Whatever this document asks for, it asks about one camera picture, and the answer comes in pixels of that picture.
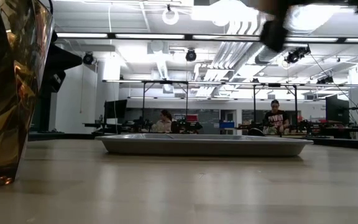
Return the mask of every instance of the computer monitor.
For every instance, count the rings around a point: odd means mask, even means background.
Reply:
[[[104,118],[124,118],[127,102],[127,100],[106,101],[104,103]]]
[[[337,95],[326,97],[326,120],[349,124],[349,102]]]

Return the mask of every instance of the security camera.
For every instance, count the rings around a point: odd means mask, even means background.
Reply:
[[[93,65],[96,60],[93,57],[92,52],[86,52],[84,58],[82,59],[82,62],[86,65]]]
[[[194,62],[197,58],[196,52],[194,49],[188,49],[186,54],[186,61],[188,62]]]

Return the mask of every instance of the black t-shirt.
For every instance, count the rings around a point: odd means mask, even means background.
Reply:
[[[271,111],[265,115],[265,122],[271,123],[275,128],[283,125],[284,121],[288,119],[288,114],[285,111],[278,110],[277,113],[273,114]]]

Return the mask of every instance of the person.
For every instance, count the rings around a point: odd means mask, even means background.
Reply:
[[[172,125],[172,115],[167,110],[162,110],[160,120],[155,124],[154,130],[157,132],[170,133]]]
[[[264,118],[265,132],[269,130],[269,125],[272,125],[277,132],[283,134],[284,130],[286,130],[290,125],[288,114],[285,111],[278,109],[280,107],[278,100],[273,100],[270,106],[272,107],[272,110],[267,112]]]

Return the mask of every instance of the metal tray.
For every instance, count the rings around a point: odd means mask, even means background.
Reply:
[[[297,156],[313,141],[204,134],[122,134],[99,136],[107,151],[169,156]]]

